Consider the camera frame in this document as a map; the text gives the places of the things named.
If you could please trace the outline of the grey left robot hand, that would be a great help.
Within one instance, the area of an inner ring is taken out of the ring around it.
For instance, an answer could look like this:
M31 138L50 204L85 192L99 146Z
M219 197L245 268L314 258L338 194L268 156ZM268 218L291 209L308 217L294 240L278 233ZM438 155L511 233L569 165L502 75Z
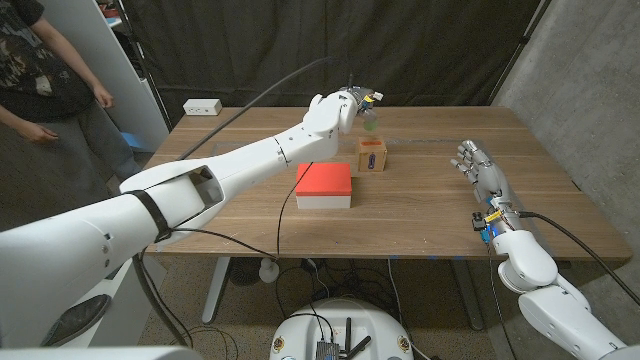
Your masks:
M378 126L377 114L373 110L374 103L381 101L384 95L360 86L343 87L342 90L354 97L356 102L356 116L363 119L363 128L366 131L374 131Z

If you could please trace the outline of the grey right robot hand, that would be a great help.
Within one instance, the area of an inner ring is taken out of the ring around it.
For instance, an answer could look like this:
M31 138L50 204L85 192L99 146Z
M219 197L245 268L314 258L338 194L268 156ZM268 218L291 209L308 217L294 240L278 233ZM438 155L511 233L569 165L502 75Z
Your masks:
M473 185L473 194L481 211L472 215L475 231L483 238L505 232L523 230L519 216L513 208L511 187L501 168L471 140L458 146L456 159L451 164Z

